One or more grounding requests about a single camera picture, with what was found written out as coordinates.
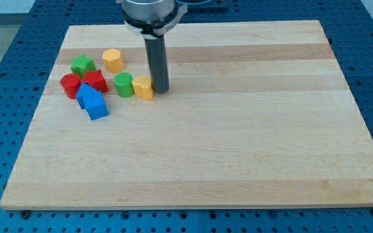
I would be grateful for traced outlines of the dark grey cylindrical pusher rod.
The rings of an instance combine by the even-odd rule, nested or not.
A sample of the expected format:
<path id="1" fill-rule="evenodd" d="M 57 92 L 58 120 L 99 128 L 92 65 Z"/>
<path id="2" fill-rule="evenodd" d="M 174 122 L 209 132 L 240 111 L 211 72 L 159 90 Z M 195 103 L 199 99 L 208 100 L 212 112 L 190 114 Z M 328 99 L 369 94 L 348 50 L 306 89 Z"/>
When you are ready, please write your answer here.
<path id="1" fill-rule="evenodd" d="M 153 90 L 158 94 L 166 93 L 170 84 L 164 36 L 145 39 L 145 45 Z"/>

